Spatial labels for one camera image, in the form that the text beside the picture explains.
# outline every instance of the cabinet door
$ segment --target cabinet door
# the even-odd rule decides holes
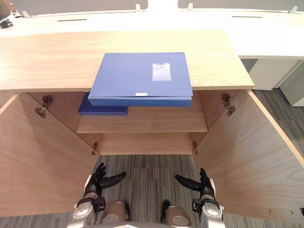
[[[0,109],[0,216],[72,211],[97,155],[28,94]]]
[[[252,91],[241,90],[198,145],[226,213],[304,222],[304,159]]]

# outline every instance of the door hinge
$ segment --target door hinge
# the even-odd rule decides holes
[[[93,155],[93,156],[94,156],[95,153],[97,152],[97,147],[98,147],[98,142],[96,141],[96,142],[94,143],[94,147],[93,147],[93,150],[92,150],[92,155]]]
[[[198,154],[198,149],[197,149],[196,141],[193,141],[193,142],[192,142],[192,146],[193,146],[193,150],[194,150],[194,152],[195,152],[195,155],[197,155],[197,154]]]
[[[46,115],[46,110],[51,106],[54,98],[51,95],[44,96],[42,98],[43,105],[42,108],[35,108],[35,113],[40,115],[42,118],[45,118]]]
[[[227,115],[231,116],[235,112],[236,108],[235,108],[235,106],[230,105],[230,95],[229,94],[223,94],[222,95],[222,102],[223,102],[223,105],[228,110]]]

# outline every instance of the blue folder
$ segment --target blue folder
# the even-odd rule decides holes
[[[89,92],[78,109],[80,115],[127,115],[128,107],[123,106],[92,106],[88,100]]]
[[[177,53],[106,53],[89,94],[92,105],[189,107],[186,57]]]

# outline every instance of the robotic arm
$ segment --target robotic arm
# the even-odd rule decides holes
[[[67,228],[93,225],[97,220],[98,212],[105,209],[105,198],[101,196],[102,190],[118,184],[126,175],[126,172],[122,172],[112,177],[105,177],[105,166],[101,163],[85,186],[84,197],[77,203],[72,221]]]
[[[224,207],[215,199],[215,186],[213,179],[209,179],[205,170],[200,169],[200,183],[175,175],[175,179],[184,187],[199,191],[199,199],[193,199],[192,210],[199,214],[200,222],[205,228],[225,228],[223,222]]]

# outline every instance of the wooden cabinet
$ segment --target wooden cabinet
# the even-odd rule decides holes
[[[29,94],[0,109],[0,216],[72,211],[98,156]]]
[[[223,93],[236,107],[230,117]],[[71,211],[99,141],[100,154],[193,153],[214,179],[226,213],[304,219],[304,159],[250,90],[196,91],[192,107],[155,108],[156,117],[138,107],[137,117],[116,116],[122,126],[115,116],[80,116],[83,92],[51,93],[43,119],[34,109],[48,94],[14,95],[1,108],[1,216]]]
[[[244,90],[254,84],[223,31],[62,33],[1,41],[0,90],[22,93],[5,104],[0,99],[0,216],[71,211],[97,160],[91,151],[98,141],[100,154],[194,154],[198,168],[214,179],[226,213],[304,220],[304,159]],[[92,87],[103,54],[111,52],[185,52],[192,106],[80,117],[84,91]],[[230,117],[223,93],[236,107]],[[45,119],[34,112],[44,95],[54,97]]]

